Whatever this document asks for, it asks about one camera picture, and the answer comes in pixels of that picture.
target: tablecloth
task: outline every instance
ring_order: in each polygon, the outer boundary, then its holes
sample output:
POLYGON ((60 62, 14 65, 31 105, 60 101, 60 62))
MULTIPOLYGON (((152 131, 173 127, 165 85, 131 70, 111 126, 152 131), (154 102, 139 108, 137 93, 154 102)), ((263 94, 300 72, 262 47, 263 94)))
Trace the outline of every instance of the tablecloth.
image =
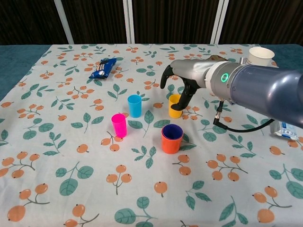
MULTIPOLYGON (((184 84, 172 76, 159 87, 175 59, 238 61, 252 46, 52 45, 0 102, 1 226, 302 226, 302 137, 213 126, 219 100, 206 89, 172 119, 168 97, 184 84), (109 78, 88 79, 113 57, 109 78), (143 101, 137 119, 132 94, 143 101), (126 116, 123 139, 111 125, 116 113, 126 116), (175 155, 161 150, 168 123, 184 131, 175 155)), ((222 121, 248 129, 267 117, 226 103, 222 121)))

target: white paper cup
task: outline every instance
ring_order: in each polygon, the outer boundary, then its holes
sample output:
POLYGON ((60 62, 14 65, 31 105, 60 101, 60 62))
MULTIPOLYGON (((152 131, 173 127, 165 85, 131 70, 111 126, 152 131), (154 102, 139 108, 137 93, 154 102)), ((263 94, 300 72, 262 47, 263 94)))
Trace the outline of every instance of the white paper cup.
POLYGON ((268 66, 275 53, 263 47, 252 47, 249 50, 248 62, 252 65, 268 66))

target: orange cup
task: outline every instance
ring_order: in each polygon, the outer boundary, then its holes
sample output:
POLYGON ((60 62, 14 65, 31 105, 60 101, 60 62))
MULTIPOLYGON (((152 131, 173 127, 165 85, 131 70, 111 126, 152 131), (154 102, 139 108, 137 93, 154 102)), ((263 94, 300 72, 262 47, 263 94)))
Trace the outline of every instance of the orange cup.
POLYGON ((176 124, 168 124, 162 128, 162 150, 167 154, 176 154, 181 145, 183 130, 176 124))

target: pink cup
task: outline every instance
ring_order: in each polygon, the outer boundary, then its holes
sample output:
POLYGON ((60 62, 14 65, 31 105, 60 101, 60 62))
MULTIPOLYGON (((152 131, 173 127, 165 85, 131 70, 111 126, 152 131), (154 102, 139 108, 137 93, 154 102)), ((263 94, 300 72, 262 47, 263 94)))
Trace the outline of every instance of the pink cup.
POLYGON ((112 124, 117 137, 123 138, 127 135, 126 119, 121 113, 112 116, 112 124))

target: plastic cup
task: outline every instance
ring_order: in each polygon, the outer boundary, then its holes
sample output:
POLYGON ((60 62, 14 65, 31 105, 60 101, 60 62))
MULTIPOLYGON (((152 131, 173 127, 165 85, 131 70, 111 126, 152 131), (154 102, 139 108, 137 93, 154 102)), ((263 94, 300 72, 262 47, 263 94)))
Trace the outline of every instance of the plastic cup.
POLYGON ((126 119, 121 113, 112 116, 112 124, 117 137, 123 138, 127 135, 126 119))
POLYGON ((268 66, 275 53, 263 47, 252 47, 249 50, 248 64, 268 66))
POLYGON ((182 111, 174 110, 171 105, 177 104, 179 102, 181 95, 174 94, 169 97, 169 116, 172 118, 179 118, 182 115, 182 111))
POLYGON ((176 154, 181 145, 183 130, 176 124, 168 124, 162 129, 162 150, 167 154, 176 154))
POLYGON ((127 99, 128 107, 129 107, 129 114, 133 118, 137 118, 141 116, 142 110, 142 99, 138 95, 131 95, 127 99))

